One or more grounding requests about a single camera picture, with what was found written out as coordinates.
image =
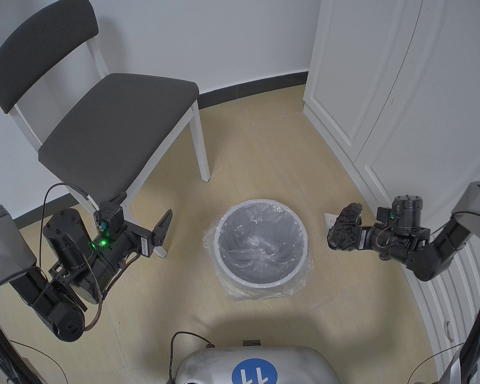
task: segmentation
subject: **chair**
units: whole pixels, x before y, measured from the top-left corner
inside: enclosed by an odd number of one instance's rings
[[[0,47],[0,107],[38,152],[38,160],[63,182],[100,203],[127,192],[125,219],[140,187],[183,128],[190,124],[202,180],[210,179],[198,112],[198,86],[185,80],[108,73],[95,36],[88,0],[59,0],[34,14]],[[48,70],[86,43],[101,80],[41,142],[17,102]],[[72,188],[90,213],[94,208]],[[165,257],[167,252],[156,247]]]

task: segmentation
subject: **beige floor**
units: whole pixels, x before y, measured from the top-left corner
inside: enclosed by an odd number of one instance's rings
[[[141,258],[130,268],[109,293],[92,331],[75,343],[58,341],[4,286],[0,325],[6,334],[55,358],[71,384],[163,384],[169,341],[179,330],[200,333],[218,347],[251,338],[264,345],[305,345],[322,352],[344,384],[405,384],[432,353],[420,312],[399,265],[371,252],[328,248],[324,212],[338,213],[348,203],[361,202],[364,222],[374,217],[303,115],[303,90],[292,87],[200,111],[212,178],[201,181],[192,139],[184,130],[131,206],[147,228],[173,210],[168,257]],[[229,300],[202,249],[210,223],[231,205],[252,198],[283,202],[307,227],[315,270],[294,297]],[[92,230],[92,219],[82,213]],[[39,223],[22,230],[35,252],[38,231]],[[46,243],[43,255],[43,265],[52,265]],[[87,320],[94,315],[91,307]],[[179,337],[175,367],[203,347],[192,337]],[[50,384],[63,382],[48,359],[18,349]],[[434,381],[433,362],[424,364],[415,379]]]

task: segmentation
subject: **gray seat cushion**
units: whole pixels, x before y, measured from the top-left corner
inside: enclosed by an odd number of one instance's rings
[[[127,190],[198,94],[185,80],[112,73],[62,119],[38,160],[99,204]]]

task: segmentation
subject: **cabinet handle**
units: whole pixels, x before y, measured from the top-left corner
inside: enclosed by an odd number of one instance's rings
[[[445,322],[445,334],[447,335],[448,341],[453,343],[455,340],[450,336],[450,321]]]

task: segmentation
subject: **clear plastic bag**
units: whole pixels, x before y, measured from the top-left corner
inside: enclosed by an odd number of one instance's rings
[[[203,246],[225,291],[238,300],[290,296],[313,269],[305,226],[274,200],[231,207],[205,233]]]

